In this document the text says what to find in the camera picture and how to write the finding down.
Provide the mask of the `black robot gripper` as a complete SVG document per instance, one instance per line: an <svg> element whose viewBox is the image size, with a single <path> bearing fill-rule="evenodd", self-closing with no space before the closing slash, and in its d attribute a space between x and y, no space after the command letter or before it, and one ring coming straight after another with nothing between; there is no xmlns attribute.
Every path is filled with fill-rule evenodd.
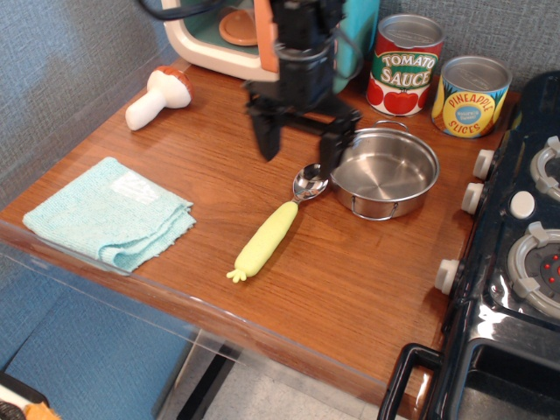
<svg viewBox="0 0 560 420"><path fill-rule="evenodd" d="M334 92L335 47L297 50L278 45L279 79L274 82L249 80L247 111L261 155L272 160L280 151L282 127L301 124L305 130L321 133L319 163L321 176L330 176L340 164L341 154L354 139L361 113L344 103ZM324 128L307 114L330 116L334 128Z"/></svg>

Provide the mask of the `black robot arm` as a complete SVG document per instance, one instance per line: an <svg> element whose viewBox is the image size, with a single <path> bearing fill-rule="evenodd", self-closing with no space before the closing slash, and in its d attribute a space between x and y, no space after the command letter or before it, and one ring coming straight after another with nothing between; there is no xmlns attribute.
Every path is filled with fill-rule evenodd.
<svg viewBox="0 0 560 420"><path fill-rule="evenodd" d="M320 137L320 177L328 179L352 140L361 113L333 91L335 40L344 17L342 1L272 1L279 60L275 82L248 80L247 112L262 156L280 150L291 126Z"/></svg>

